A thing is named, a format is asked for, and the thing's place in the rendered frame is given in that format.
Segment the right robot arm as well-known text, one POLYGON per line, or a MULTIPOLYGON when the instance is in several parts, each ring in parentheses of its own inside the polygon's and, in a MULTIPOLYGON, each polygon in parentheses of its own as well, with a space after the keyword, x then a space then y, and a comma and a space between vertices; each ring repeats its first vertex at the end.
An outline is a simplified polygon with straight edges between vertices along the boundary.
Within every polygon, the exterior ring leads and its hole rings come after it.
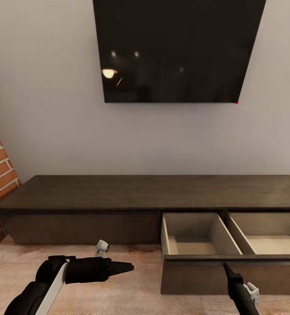
POLYGON ((228 278, 228 294, 234 300, 240 315, 259 315, 255 306, 259 304, 259 289, 251 282, 244 284, 240 273, 234 273, 224 261, 228 278))

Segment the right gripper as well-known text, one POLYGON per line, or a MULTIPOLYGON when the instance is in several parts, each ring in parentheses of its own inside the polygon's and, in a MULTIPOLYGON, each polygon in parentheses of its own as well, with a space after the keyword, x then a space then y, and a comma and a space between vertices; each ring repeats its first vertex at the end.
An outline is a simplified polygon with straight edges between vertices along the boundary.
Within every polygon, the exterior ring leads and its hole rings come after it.
MULTIPOLYGON (((228 278, 228 294, 231 300, 234 300, 236 308, 242 303, 254 303, 252 302, 248 292, 246 291, 244 284, 244 279, 240 273, 234 273, 231 267, 224 261, 224 267, 226 269, 228 278)), ((254 305, 255 306, 255 305, 254 305)))

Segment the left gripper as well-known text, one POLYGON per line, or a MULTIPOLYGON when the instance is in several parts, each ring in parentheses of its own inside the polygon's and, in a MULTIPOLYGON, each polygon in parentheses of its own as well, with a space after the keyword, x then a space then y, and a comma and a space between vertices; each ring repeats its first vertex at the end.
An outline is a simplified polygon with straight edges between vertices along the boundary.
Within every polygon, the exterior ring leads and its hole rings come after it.
POLYGON ((102 282, 110 276, 134 270, 128 262, 112 261, 109 258, 84 258, 80 269, 79 283, 102 282))

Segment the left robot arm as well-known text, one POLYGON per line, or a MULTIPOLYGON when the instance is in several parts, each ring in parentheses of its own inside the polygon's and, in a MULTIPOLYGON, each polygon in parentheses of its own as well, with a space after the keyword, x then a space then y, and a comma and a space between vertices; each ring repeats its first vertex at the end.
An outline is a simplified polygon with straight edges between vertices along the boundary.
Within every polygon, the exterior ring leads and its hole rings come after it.
POLYGON ((49 256, 38 269, 35 281, 13 299, 4 315, 47 315, 64 283, 102 282, 110 276, 134 270, 131 263, 112 261, 105 253, 99 253, 109 247, 100 240, 92 258, 49 256))

